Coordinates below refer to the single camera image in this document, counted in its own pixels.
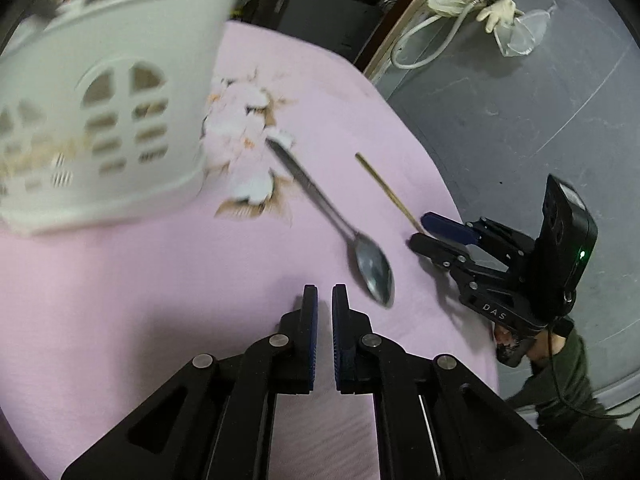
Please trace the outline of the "person right hand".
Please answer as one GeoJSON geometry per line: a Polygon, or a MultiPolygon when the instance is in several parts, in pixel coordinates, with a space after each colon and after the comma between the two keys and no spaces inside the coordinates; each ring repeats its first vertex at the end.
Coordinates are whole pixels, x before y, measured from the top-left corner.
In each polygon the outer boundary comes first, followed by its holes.
{"type": "Polygon", "coordinates": [[[516,354],[525,354],[535,344],[533,337],[512,334],[510,330],[499,324],[495,325],[494,337],[497,345],[497,353],[505,359],[515,356],[516,354]]]}

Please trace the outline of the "person right forearm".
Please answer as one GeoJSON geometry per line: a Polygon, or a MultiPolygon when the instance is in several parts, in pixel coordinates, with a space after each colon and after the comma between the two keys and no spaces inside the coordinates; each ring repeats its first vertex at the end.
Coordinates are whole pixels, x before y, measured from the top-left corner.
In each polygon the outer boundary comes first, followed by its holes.
{"type": "Polygon", "coordinates": [[[532,406],[540,433],[557,448],[583,451],[598,442],[625,437],[626,431],[593,395],[585,343],[574,330],[552,358],[530,363],[532,374],[518,393],[506,399],[514,410],[532,406]]]}

